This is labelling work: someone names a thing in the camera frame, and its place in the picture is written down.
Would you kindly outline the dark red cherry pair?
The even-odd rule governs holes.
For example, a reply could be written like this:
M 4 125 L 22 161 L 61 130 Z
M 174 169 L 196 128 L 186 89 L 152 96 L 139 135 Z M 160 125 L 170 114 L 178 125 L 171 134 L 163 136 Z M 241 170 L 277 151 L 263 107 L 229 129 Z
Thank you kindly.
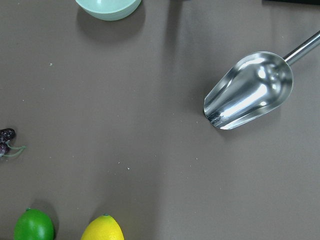
M 16 131 L 13 128 L 4 128 L 0 130 L 0 157 L 11 158 L 21 154 L 26 146 L 11 146 L 11 141 L 16 137 Z

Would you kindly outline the metal ice scoop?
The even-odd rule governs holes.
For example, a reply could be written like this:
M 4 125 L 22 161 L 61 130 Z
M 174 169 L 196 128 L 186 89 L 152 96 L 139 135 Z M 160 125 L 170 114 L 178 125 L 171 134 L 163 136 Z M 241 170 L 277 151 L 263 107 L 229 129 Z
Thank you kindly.
M 269 51 L 243 57 L 205 97 L 205 117 L 218 129 L 232 130 L 273 111 L 292 92 L 291 66 L 319 44 L 316 32 L 284 57 Z

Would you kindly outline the yellow lemon near scoop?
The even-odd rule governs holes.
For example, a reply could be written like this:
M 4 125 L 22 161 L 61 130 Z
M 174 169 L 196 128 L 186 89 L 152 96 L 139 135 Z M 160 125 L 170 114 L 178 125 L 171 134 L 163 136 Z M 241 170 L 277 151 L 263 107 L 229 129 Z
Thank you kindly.
M 118 222 L 110 215 L 103 214 L 91 221 L 85 228 L 81 240 L 124 240 Z

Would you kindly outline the mint green bowl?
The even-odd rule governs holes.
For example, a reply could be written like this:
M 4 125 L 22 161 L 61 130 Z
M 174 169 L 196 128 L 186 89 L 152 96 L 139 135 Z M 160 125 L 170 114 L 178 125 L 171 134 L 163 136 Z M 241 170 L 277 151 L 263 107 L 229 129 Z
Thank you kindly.
M 117 21 L 128 17 L 141 4 L 141 0 L 75 0 L 89 15 L 104 21 Z

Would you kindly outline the black framed tray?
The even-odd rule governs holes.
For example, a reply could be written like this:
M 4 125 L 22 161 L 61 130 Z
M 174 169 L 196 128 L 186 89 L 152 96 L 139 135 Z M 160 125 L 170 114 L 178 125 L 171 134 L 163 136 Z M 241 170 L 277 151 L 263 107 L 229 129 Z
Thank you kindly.
M 285 2 L 294 4 L 320 5 L 320 0 L 269 0 L 275 2 Z

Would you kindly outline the green lime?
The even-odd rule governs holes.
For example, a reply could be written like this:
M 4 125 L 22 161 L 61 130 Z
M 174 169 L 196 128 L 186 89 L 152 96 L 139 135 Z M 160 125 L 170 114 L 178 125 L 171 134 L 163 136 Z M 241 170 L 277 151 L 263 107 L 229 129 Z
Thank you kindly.
M 13 232 L 14 240 L 53 240 L 54 225 L 51 218 L 43 211 L 27 208 L 18 218 Z

